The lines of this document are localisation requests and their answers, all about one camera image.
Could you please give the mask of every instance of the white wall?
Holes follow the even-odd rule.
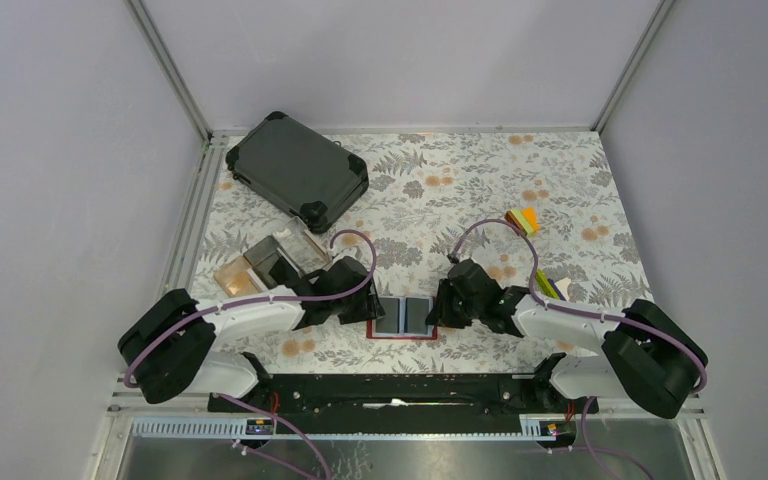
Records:
[[[768,478],[768,2],[679,2],[603,140],[656,298],[711,359],[728,477]]]
[[[0,2],[0,480],[82,475],[198,148],[124,2]]]
[[[147,0],[208,123],[588,126],[658,0]]]

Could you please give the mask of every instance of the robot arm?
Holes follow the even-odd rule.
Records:
[[[276,278],[281,277],[278,269],[280,265],[271,272]],[[336,261],[327,272],[321,272],[313,283],[297,276],[285,278],[282,283],[292,285],[292,290],[279,286],[266,293],[234,299],[235,304],[245,304],[231,310],[223,310],[217,302],[201,305],[208,307],[201,318],[161,343],[134,370],[146,401],[161,403],[180,393],[222,391],[238,398],[246,395],[267,378],[266,372],[245,356],[224,354],[214,348],[267,331],[318,325],[334,313],[340,314],[344,324],[375,318],[382,310],[372,282],[339,301],[286,300],[294,298],[294,294],[342,292],[365,276],[365,269],[346,257]],[[164,295],[119,341],[125,360],[131,364],[162,332],[194,314],[196,303],[185,290]],[[622,312],[594,306],[584,308],[599,315],[625,315],[668,333],[707,363],[701,349],[650,302],[637,300]],[[685,355],[658,338],[616,322],[590,320],[546,308],[529,295],[528,289],[502,289],[483,268],[465,260],[440,281],[426,323],[464,328],[472,319],[478,319],[496,333],[550,338],[593,352],[589,357],[555,354],[538,367],[535,377],[547,381],[567,399],[628,397],[655,415],[673,418],[699,378],[698,370]]]
[[[560,340],[593,353],[588,357],[555,354],[537,375],[568,399],[628,397],[644,410],[674,418],[699,380],[692,360],[657,335],[614,322],[625,317],[676,339],[707,365],[705,353],[657,305],[638,299],[622,311],[551,300],[592,317],[539,304],[528,289],[502,289],[472,260],[455,264],[440,281],[429,324],[464,328],[478,319],[493,332]]]

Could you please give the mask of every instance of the wire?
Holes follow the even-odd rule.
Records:
[[[575,401],[570,400],[569,403],[567,403],[567,415],[566,417],[564,417],[564,423],[569,423],[574,416],[575,416]]]
[[[278,392],[272,392],[272,397],[269,398],[269,404],[271,405],[270,411],[275,415],[278,411],[278,407],[281,406],[281,397],[278,396]]]
[[[581,436],[584,438],[584,448],[581,448],[582,450],[587,450],[590,452],[590,455],[593,457],[593,460],[596,460],[596,463],[599,465],[599,468],[602,469],[603,472],[607,473],[608,476],[615,480],[621,480],[614,472],[610,471],[608,467],[602,463],[601,460],[599,460],[599,457],[596,455],[597,453],[607,453],[610,455],[616,455],[618,457],[622,457],[635,465],[638,466],[641,470],[643,470],[643,473],[646,474],[647,477],[649,477],[649,480],[655,480],[655,475],[652,474],[652,471],[646,468],[642,463],[637,461],[634,457],[631,455],[620,452],[619,450],[610,450],[607,448],[600,448],[600,447],[594,447],[590,444],[590,437],[587,436],[587,412],[590,410],[590,405],[593,403],[593,401],[596,400],[596,397],[590,397],[587,399],[587,403],[584,404],[584,411],[581,412]]]
[[[325,461],[325,457],[322,456],[322,452],[320,452],[319,449],[316,448],[316,445],[314,445],[313,442],[309,438],[307,438],[307,435],[305,435],[304,432],[302,432],[299,429],[299,427],[293,425],[288,420],[285,420],[285,419],[279,417],[278,415],[269,413],[266,410],[261,410],[261,409],[255,407],[254,405],[249,405],[248,403],[246,403],[246,402],[244,402],[242,400],[236,399],[236,398],[232,397],[231,395],[228,395],[228,394],[225,394],[225,393],[220,393],[219,394],[219,398],[225,399],[225,400],[233,403],[234,405],[236,405],[238,407],[241,407],[241,408],[244,408],[244,409],[246,409],[246,410],[248,410],[250,412],[257,413],[258,415],[267,416],[267,417],[271,418],[272,421],[275,422],[276,424],[277,423],[283,423],[284,426],[286,426],[287,428],[292,430],[293,433],[295,433],[296,435],[299,436],[299,438],[304,440],[304,442],[307,444],[307,446],[310,447],[310,449],[313,451],[313,454],[316,455],[316,459],[319,460],[319,464],[322,465],[323,469],[325,469],[325,480],[331,480],[333,478],[333,475],[331,474],[331,468],[328,467],[328,462]],[[263,457],[263,458],[265,458],[267,460],[270,460],[272,462],[275,462],[275,463],[277,463],[279,465],[283,465],[283,466],[289,468],[290,470],[292,470],[292,471],[294,471],[296,473],[299,473],[301,475],[304,475],[305,477],[310,478],[312,480],[323,480],[320,477],[316,477],[316,476],[311,475],[310,473],[305,472],[304,470],[300,469],[299,467],[293,465],[290,462],[287,462],[285,460],[281,460],[280,458],[277,458],[277,457],[273,457],[272,455],[269,455],[268,453],[259,452],[259,451],[255,450],[255,449],[248,449],[247,451],[248,452],[252,452],[255,455]]]
[[[567,447],[567,448],[553,448],[551,454],[557,455],[559,453],[575,453],[575,452],[587,452],[587,447]],[[646,465],[643,465],[643,463],[640,462],[640,460],[632,457],[631,455],[621,452],[619,450],[613,450],[610,448],[602,448],[602,447],[593,447],[593,451],[596,453],[601,453],[605,455],[613,455],[615,457],[622,458],[623,460],[627,460],[634,465],[637,466],[647,477],[649,477],[649,480],[655,480],[655,476],[652,474],[652,471],[646,468]],[[527,450],[524,453],[526,455],[548,455],[549,451],[547,450]]]
[[[228,302],[226,304],[221,305],[221,311],[230,310],[232,308],[242,307],[244,305],[251,305],[253,303],[263,303],[263,302],[328,302],[331,300],[339,300],[344,297],[348,297],[350,295],[355,294],[360,289],[362,289],[364,286],[366,286],[367,283],[369,283],[372,280],[372,275],[375,272],[375,267],[378,264],[378,253],[375,251],[375,246],[372,244],[372,240],[369,239],[366,235],[363,233],[353,230],[353,229],[346,229],[346,230],[340,230],[339,232],[335,233],[333,237],[331,237],[331,243],[330,247],[334,247],[334,241],[339,237],[340,235],[344,235],[347,233],[353,233],[357,236],[359,236],[361,239],[363,239],[368,245],[369,249],[372,251],[372,265],[369,267],[369,273],[366,275],[366,278],[363,279],[359,284],[355,285],[354,287],[346,290],[342,293],[335,293],[333,295],[322,295],[322,296],[290,296],[290,295],[278,295],[275,297],[249,297],[249,298],[241,298],[240,300],[235,300],[233,302]],[[175,334],[175,332],[178,332],[187,324],[190,322],[197,320],[205,315],[210,315],[212,313],[219,312],[219,306],[209,307],[205,308],[204,310],[199,310],[193,314],[187,315],[183,319],[179,320],[175,325],[172,325],[169,327],[168,330],[161,333],[157,338],[154,339],[153,342],[149,343],[148,346],[140,352],[139,355],[137,355],[137,358],[134,359],[133,362],[131,362],[130,365],[128,365],[128,368],[125,370],[125,378],[123,379],[122,383],[125,384],[128,388],[137,388],[137,384],[132,381],[132,378],[134,376],[134,371],[137,369],[137,367],[140,366],[141,363],[148,357],[151,352],[153,352],[161,343],[163,343],[167,338],[171,337]]]
[[[452,250],[451,256],[454,257],[457,255],[458,250],[460,250],[469,232],[474,230],[476,227],[479,227],[486,223],[500,223],[502,225],[507,225],[508,227],[511,228],[511,230],[516,232],[517,235],[519,235],[520,237],[522,237],[523,240],[525,240],[525,243],[528,245],[528,248],[531,250],[531,256],[534,258],[534,264],[531,268],[531,276],[529,277],[529,280],[528,280],[528,290],[531,294],[531,298],[533,298],[538,305],[544,308],[551,308],[552,310],[557,310],[559,312],[569,313],[572,315],[577,315],[585,318],[591,318],[594,320],[601,320],[603,318],[603,315],[600,313],[590,312],[587,310],[576,308],[574,306],[575,304],[572,304],[572,303],[561,302],[559,300],[552,301],[551,303],[548,303],[548,304],[546,303],[546,300],[537,293],[537,267],[538,267],[537,249],[534,248],[534,244],[531,243],[531,240],[528,239],[525,233],[523,233],[522,230],[520,230],[510,222],[507,222],[505,220],[500,220],[497,218],[488,218],[486,220],[481,220],[479,222],[474,223],[472,226],[466,229],[463,235],[461,235],[461,238],[458,240],[458,243],[455,245],[454,250]],[[649,325],[637,322],[630,318],[621,317],[619,315],[604,315],[604,319],[610,320],[613,322],[624,323],[638,330],[643,330],[644,332],[650,335],[653,335],[655,337],[658,337],[661,340],[669,343],[670,345],[678,349],[678,351],[683,353],[691,362],[693,362],[693,366],[695,366],[696,369],[699,371],[699,383],[697,383],[696,386],[693,388],[693,390],[691,390],[691,393],[698,393],[700,390],[705,388],[705,385],[708,384],[708,372],[705,370],[705,364],[702,363],[702,360],[695,353],[693,353],[693,351],[690,350],[686,345],[679,342],[671,335],[666,334],[655,328],[652,328]]]
[[[475,228],[487,224],[487,223],[500,223],[502,225],[508,226],[511,230],[517,233],[520,237],[522,237],[523,240],[525,240],[525,243],[528,245],[528,248],[531,250],[531,256],[534,259],[534,263],[531,267],[531,276],[528,279],[528,290],[531,294],[531,298],[534,299],[535,302],[537,302],[538,305],[552,310],[557,310],[559,312],[569,313],[572,315],[578,315],[585,318],[590,318],[594,320],[610,320],[613,322],[623,323],[630,327],[637,328],[639,330],[643,330],[644,332],[656,336],[660,338],[661,340],[664,340],[665,342],[669,343],[676,349],[678,349],[682,354],[684,354],[688,359],[690,359],[691,362],[693,362],[693,365],[696,367],[696,369],[699,371],[699,383],[696,384],[696,386],[691,390],[691,393],[697,393],[703,388],[705,388],[705,385],[708,384],[708,372],[705,370],[705,364],[702,363],[702,360],[693,353],[692,350],[690,350],[686,345],[676,340],[674,337],[661,332],[660,330],[657,330],[655,328],[650,327],[649,325],[645,325],[643,323],[637,322],[635,320],[631,320],[629,318],[621,317],[619,315],[602,315],[600,313],[590,312],[587,310],[582,310],[580,308],[576,308],[574,304],[568,303],[568,302],[560,302],[560,301],[552,301],[551,303],[546,303],[546,300],[542,298],[537,293],[537,268],[538,268],[538,255],[537,255],[537,249],[534,248],[534,244],[531,243],[531,240],[528,239],[528,237],[525,235],[525,233],[516,227],[516,225],[507,222],[505,220],[497,219],[497,218],[488,218],[486,220],[481,220],[479,222],[476,222],[472,224],[469,228],[464,231],[463,235],[461,235],[461,238],[458,239],[458,243],[455,244],[455,248],[452,250],[452,253],[449,255],[450,258],[454,258],[457,256],[458,250],[461,249],[461,246],[463,246],[464,240],[466,240],[467,235],[469,232],[473,231]],[[611,478],[615,480],[620,480],[619,477],[617,477],[612,471],[608,470],[608,467],[605,466],[604,463],[599,459],[599,457],[596,455],[597,453],[607,453],[609,455],[615,455],[618,457],[625,458],[626,460],[631,461],[638,467],[640,467],[641,470],[643,470],[643,473],[645,473],[651,480],[654,480],[654,476],[652,475],[652,472],[650,472],[643,464],[632,458],[630,455],[617,451],[617,450],[610,450],[610,449],[604,449],[604,448],[598,448],[594,447],[590,444],[590,439],[587,437],[587,411],[590,409],[590,405],[593,403],[593,401],[596,400],[596,397],[590,397],[587,399],[587,403],[584,406],[584,412],[581,414],[581,433],[584,437],[584,443],[585,447],[582,450],[587,450],[590,452],[590,455],[593,457],[593,459],[596,461],[596,463],[599,465],[599,467]]]
[[[137,369],[137,367],[139,367],[140,364],[143,363],[143,361],[145,361],[145,359],[151,354],[151,352],[153,352],[167,338],[171,337],[172,335],[175,334],[175,332],[180,331],[189,323],[203,317],[204,315],[209,315],[212,313],[217,313],[219,311],[229,310],[232,308],[242,307],[243,305],[250,305],[250,304],[262,303],[262,302],[274,302],[274,301],[277,301],[277,302],[328,302],[331,300],[339,300],[341,298],[348,297],[360,291],[360,289],[366,286],[367,283],[372,281],[372,275],[375,273],[375,267],[378,265],[378,253],[375,251],[375,245],[372,244],[372,240],[370,240],[369,237],[364,235],[362,232],[354,229],[340,230],[339,232],[335,233],[334,236],[331,237],[331,243],[329,244],[329,247],[334,248],[334,241],[337,240],[337,237],[339,237],[340,235],[348,234],[348,233],[359,236],[363,241],[366,242],[367,245],[369,245],[369,250],[372,252],[372,264],[369,266],[369,273],[359,284],[346,290],[345,292],[335,293],[333,295],[322,295],[322,296],[315,296],[315,297],[314,296],[279,295],[271,298],[270,297],[242,298],[240,300],[228,302],[224,305],[205,308],[204,310],[199,310],[193,314],[187,315],[186,317],[184,317],[183,319],[179,320],[174,325],[169,327],[169,329],[167,329],[165,332],[161,333],[156,339],[154,339],[154,341],[148,344],[145,350],[143,350],[142,352],[140,352],[139,355],[137,355],[137,358],[135,358],[134,361],[131,362],[131,364],[128,365],[128,368],[125,370],[125,378],[123,379],[122,383],[124,383],[125,386],[129,388],[137,388],[139,385],[133,382],[134,371]],[[331,474],[331,469],[328,467],[328,462],[325,461],[325,457],[322,456],[322,453],[319,451],[319,449],[316,448],[316,445],[314,445],[313,442],[310,441],[310,439],[307,438],[307,436],[304,433],[302,433],[301,430],[298,429],[298,427],[288,422],[287,420],[284,420],[278,415],[274,415],[269,412],[266,412],[265,410],[261,410],[257,407],[251,406],[245,402],[237,400],[236,398],[230,395],[220,393],[219,396],[237,406],[245,408],[246,410],[258,413],[260,415],[268,416],[276,423],[283,423],[287,428],[292,430],[293,433],[295,433],[302,440],[304,440],[304,442],[313,451],[314,455],[316,455],[316,458],[319,460],[319,463],[322,465],[322,468],[325,470],[325,480],[331,480],[331,478],[333,478]],[[304,470],[301,470],[300,468],[292,465],[289,462],[273,457],[272,455],[269,455],[263,452],[258,452],[255,449],[248,449],[247,451],[250,451],[255,455],[263,457],[267,460],[283,465],[289,468],[290,470],[293,470],[296,473],[305,475],[308,478],[315,479],[315,480],[322,480],[321,478],[311,476],[309,473],[306,473]]]

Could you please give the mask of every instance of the floral pattern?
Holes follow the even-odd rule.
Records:
[[[450,268],[446,259],[464,228],[532,206],[540,266],[569,278],[570,300],[610,307],[650,298],[640,257],[599,137],[590,132],[331,135],[366,160],[370,188],[323,235],[363,231],[379,252],[382,295],[432,296]],[[230,173],[218,180],[191,293],[224,299],[213,273],[288,218]],[[361,262],[366,246],[354,235],[337,243]],[[464,243],[503,286],[526,285],[531,256],[501,226],[477,229]],[[441,328],[434,341],[369,340],[366,325],[332,319],[315,328],[269,332],[222,345],[249,351],[273,373],[527,372],[547,355],[571,351],[551,339],[496,335],[479,322]]]

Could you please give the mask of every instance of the table surface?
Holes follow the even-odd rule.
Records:
[[[463,230],[511,208],[533,206],[540,267],[569,278],[570,300],[624,307],[651,298],[599,136],[592,132],[329,135],[366,160],[369,190],[325,235],[354,228],[379,254],[381,295],[433,296],[450,268],[445,254]],[[232,139],[231,144],[240,139]],[[220,174],[191,294],[225,299],[213,280],[222,265],[279,229],[289,217]],[[368,264],[358,237],[338,246]],[[502,286],[527,285],[528,247],[501,225],[479,228],[465,254]],[[366,324],[336,319],[295,332],[269,332],[222,345],[252,352],[271,373],[522,373],[557,351],[586,354],[550,339],[497,335],[475,321],[440,328],[437,340],[369,340]]]

